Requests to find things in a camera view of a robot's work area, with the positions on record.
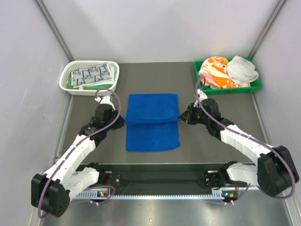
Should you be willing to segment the green microfiber towel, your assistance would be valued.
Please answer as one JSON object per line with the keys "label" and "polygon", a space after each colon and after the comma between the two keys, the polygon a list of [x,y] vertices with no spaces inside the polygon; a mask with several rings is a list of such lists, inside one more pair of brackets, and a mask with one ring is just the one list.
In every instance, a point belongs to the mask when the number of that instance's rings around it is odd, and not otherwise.
{"label": "green microfiber towel", "polygon": [[110,88],[110,84],[105,84],[105,85],[97,85],[97,86],[87,86],[87,87],[73,87],[71,80],[68,81],[67,83],[67,89],[83,89],[83,90],[98,90],[98,89],[108,89]]}

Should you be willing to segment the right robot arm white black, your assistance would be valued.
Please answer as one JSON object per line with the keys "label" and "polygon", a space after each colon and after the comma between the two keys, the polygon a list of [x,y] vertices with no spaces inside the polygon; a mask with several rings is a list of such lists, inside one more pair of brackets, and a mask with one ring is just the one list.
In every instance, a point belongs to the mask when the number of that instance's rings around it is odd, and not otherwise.
{"label": "right robot arm white black", "polygon": [[300,177],[289,150],[282,145],[268,145],[243,132],[235,123],[221,116],[214,99],[189,104],[178,118],[188,125],[204,125],[211,136],[232,146],[252,161],[251,165],[236,161],[224,164],[218,170],[224,186],[244,182],[257,186],[270,197],[277,197],[288,188],[294,192]]}

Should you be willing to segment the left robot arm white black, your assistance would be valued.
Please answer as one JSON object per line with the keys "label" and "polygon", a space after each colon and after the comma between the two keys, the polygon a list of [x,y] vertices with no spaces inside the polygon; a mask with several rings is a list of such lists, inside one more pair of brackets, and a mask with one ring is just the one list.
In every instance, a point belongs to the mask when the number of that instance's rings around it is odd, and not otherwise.
{"label": "left robot arm white black", "polygon": [[86,166],[79,174],[76,169],[107,137],[110,130],[120,129],[124,119],[111,101],[100,102],[95,115],[83,126],[63,156],[46,172],[31,180],[31,205],[38,209],[38,217],[47,214],[62,216],[71,200],[91,185],[103,186],[107,176],[95,163]]}

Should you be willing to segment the light mint towel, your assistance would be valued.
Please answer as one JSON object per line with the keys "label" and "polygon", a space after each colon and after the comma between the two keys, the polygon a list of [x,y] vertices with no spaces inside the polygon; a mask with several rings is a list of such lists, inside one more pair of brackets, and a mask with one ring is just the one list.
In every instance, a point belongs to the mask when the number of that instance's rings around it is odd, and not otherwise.
{"label": "light mint towel", "polygon": [[98,67],[91,67],[82,71],[83,81],[81,86],[97,86],[114,83],[115,68],[109,64],[102,64]]}

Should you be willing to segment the blue white patterned towel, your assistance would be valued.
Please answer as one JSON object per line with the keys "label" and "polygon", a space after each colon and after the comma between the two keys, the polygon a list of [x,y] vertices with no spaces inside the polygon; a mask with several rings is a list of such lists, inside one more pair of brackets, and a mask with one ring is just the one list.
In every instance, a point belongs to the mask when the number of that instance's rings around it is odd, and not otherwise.
{"label": "blue white patterned towel", "polygon": [[68,88],[96,89],[109,88],[115,80],[115,68],[108,63],[86,69],[79,68],[69,74]]}

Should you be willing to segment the white perforated plastic basket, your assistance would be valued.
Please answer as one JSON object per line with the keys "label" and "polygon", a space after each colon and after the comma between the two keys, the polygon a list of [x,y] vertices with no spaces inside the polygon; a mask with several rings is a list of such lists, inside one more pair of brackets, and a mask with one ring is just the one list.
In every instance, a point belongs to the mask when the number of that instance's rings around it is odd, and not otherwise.
{"label": "white perforated plastic basket", "polygon": [[72,95],[111,95],[119,78],[119,65],[113,61],[72,61],[64,68],[59,86]]}

